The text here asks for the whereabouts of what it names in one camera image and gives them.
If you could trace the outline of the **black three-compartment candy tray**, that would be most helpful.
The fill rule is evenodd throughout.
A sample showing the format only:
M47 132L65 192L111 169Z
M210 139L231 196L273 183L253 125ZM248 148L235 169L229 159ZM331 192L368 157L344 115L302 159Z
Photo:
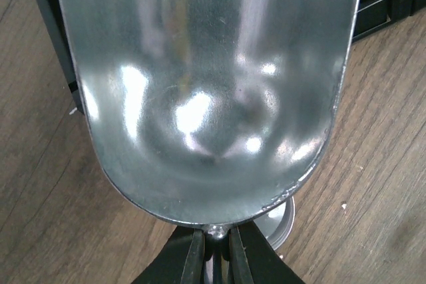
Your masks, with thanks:
M59 58L75 110L83 113L79 88L67 44L59 0L36 0ZM353 42L366 38L425 8L425 0L360 0Z

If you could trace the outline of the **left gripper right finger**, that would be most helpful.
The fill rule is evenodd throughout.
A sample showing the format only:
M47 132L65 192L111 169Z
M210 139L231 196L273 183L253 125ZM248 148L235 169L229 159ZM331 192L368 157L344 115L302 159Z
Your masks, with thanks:
M254 222L232 228L229 245L233 283L304 284L279 258Z

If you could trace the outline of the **metal candy scoop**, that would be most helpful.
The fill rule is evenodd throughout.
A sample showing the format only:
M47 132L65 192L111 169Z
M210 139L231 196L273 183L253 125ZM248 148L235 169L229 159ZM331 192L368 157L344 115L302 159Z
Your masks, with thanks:
M359 0L59 0L103 172L156 217L222 236L323 156Z

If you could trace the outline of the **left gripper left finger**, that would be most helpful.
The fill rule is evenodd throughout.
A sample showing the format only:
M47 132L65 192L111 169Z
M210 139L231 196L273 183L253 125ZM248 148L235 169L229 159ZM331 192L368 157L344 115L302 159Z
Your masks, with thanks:
M203 264L204 233L176 227L157 257L133 283L200 283Z

